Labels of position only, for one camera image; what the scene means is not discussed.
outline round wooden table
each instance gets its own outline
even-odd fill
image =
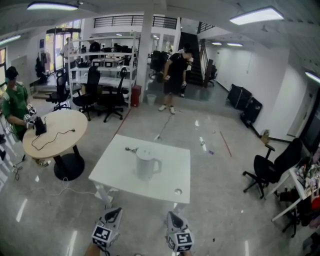
[[[69,181],[76,179],[85,168],[85,161],[79,154],[76,144],[87,129],[87,117],[76,110],[59,110],[46,114],[41,119],[43,123],[46,123],[46,133],[38,137],[35,129],[27,130],[22,142],[25,153],[34,159],[53,158],[55,160],[54,173],[58,179],[63,180],[65,177]],[[37,150],[32,146],[32,142],[38,149],[48,142],[51,143],[45,145],[41,150]],[[74,153],[61,156],[71,147]]]

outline white shelf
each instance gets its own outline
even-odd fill
[[[74,67],[71,68],[71,71],[89,71],[91,67]],[[116,72],[120,72],[122,68],[126,68],[126,70],[128,72],[130,72],[130,67],[129,66],[124,66],[124,65],[120,65],[118,67],[105,67],[105,66],[97,66],[99,71],[116,71]]]
[[[72,79],[71,83],[79,83],[79,84],[86,84],[88,81],[88,76],[82,75],[81,77],[77,77],[76,79]],[[121,81],[121,78],[115,78],[115,77],[101,77],[99,80],[99,85],[102,86],[112,86],[112,87],[118,87],[119,83]],[[130,79],[123,79],[122,82],[122,88],[130,88],[135,83],[135,79],[132,79],[131,86],[130,86]]]
[[[77,39],[72,40],[73,43],[75,42],[83,42],[83,41],[92,41],[92,40],[106,40],[106,39],[134,39],[134,36],[120,36],[120,35],[114,35],[114,36],[100,36],[100,37],[92,37],[87,39]]]
[[[103,52],[103,51],[97,51],[97,52],[85,52],[85,53],[73,53],[70,54],[70,57],[76,57],[76,56],[92,56],[92,55],[113,55],[113,56],[130,56],[132,55],[132,52],[126,53],[126,52]]]

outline metal shelving unit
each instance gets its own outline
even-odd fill
[[[79,39],[79,40],[73,40],[73,43],[77,42],[84,42],[84,41],[99,41],[99,40],[107,40],[107,39],[117,39],[117,40],[122,40],[122,39],[132,39],[132,52],[131,53],[126,53],[126,52],[77,52],[77,53],[72,53],[69,54],[69,57],[78,57],[78,56],[92,56],[92,55],[105,55],[108,56],[109,58],[112,57],[120,57],[120,56],[131,56],[130,64],[129,66],[125,65],[119,65],[117,67],[103,67],[103,66],[98,66],[98,71],[110,71],[110,72],[120,72],[123,67],[126,67],[126,70],[128,71],[129,79],[124,79],[122,83],[123,88],[127,88],[129,90],[128,93],[128,107],[131,107],[131,91],[132,87],[135,85],[136,80],[137,80],[137,75],[133,79],[133,72],[137,69],[138,66],[138,53],[136,49],[136,32],[133,33],[133,36],[101,36],[101,37],[92,37],[92,38],[86,38],[86,39]],[[68,66],[70,67],[70,58],[68,58]],[[72,78],[72,71],[88,71],[90,67],[74,67],[74,68],[69,68],[69,78]],[[70,79],[70,91],[72,92],[74,84],[86,84],[88,80],[88,77],[85,75],[80,75],[80,77],[76,76],[75,79]],[[116,77],[108,77],[108,76],[101,76],[99,80],[99,84],[102,86],[112,86],[117,88],[119,83],[120,83],[121,78],[116,78]]]

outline black table base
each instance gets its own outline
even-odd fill
[[[69,181],[78,178],[85,169],[85,161],[79,154],[78,148],[73,147],[74,153],[55,156],[54,174],[59,180],[67,178]]]

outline hole in table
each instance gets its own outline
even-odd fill
[[[178,196],[180,196],[182,194],[182,190],[180,188],[177,188],[174,190],[174,193]]]

